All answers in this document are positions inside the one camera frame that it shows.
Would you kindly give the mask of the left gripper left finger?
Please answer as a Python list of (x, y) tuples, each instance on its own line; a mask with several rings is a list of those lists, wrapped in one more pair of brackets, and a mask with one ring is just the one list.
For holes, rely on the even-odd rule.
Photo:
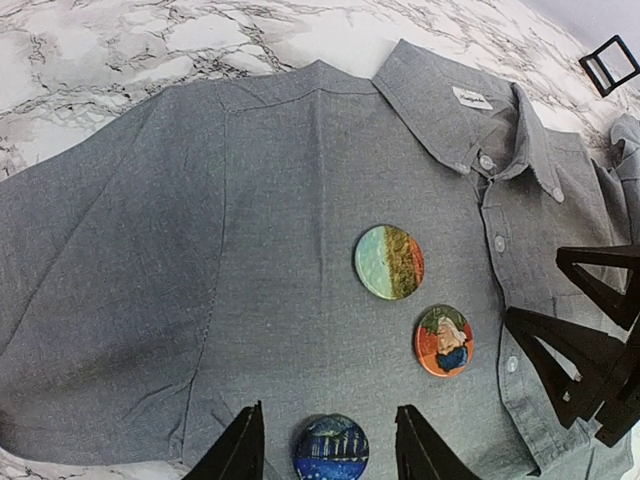
[(245, 407), (183, 480), (262, 480), (262, 403)]

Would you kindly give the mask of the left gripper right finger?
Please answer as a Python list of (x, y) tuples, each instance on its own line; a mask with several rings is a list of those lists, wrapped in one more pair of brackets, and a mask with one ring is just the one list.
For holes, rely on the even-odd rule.
[(399, 406), (395, 421), (400, 480), (479, 480), (415, 406)]

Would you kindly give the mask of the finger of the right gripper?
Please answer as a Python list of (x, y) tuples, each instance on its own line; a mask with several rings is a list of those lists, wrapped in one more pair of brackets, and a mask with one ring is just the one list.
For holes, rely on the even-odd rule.
[(625, 341), (604, 331), (511, 307), (505, 325), (534, 366), (560, 424), (595, 420), (615, 446), (639, 421), (639, 322)]
[[(639, 317), (639, 246), (561, 247), (556, 264), (564, 275), (592, 300), (616, 325), (630, 330)], [(625, 273), (624, 286), (595, 275)]]

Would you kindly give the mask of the orange portrait brooch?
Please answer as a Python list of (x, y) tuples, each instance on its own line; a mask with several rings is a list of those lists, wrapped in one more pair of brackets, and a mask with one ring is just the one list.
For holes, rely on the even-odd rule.
[(440, 378), (459, 375), (474, 351), (471, 324), (459, 310), (446, 304), (432, 305), (423, 312), (413, 342), (421, 366)]

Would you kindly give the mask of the grey button-up shirt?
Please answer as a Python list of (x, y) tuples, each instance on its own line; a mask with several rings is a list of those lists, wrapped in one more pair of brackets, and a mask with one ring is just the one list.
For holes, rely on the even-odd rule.
[[(1, 445), (71, 465), (196, 463), (246, 405), (265, 475), (292, 479), (301, 424), (340, 413), (393, 479), (412, 404), (485, 479), (618, 479), (631, 442), (562, 427), (504, 328), (509, 306), (608, 320), (562, 246), (633, 243), (632, 166), (547, 129), (524, 90), (398, 43), (372, 79), (326, 63), (170, 87), (1, 185)], [(402, 300), (354, 266), (378, 225), (424, 256)], [(459, 375), (419, 363), (435, 304), (471, 324)]]

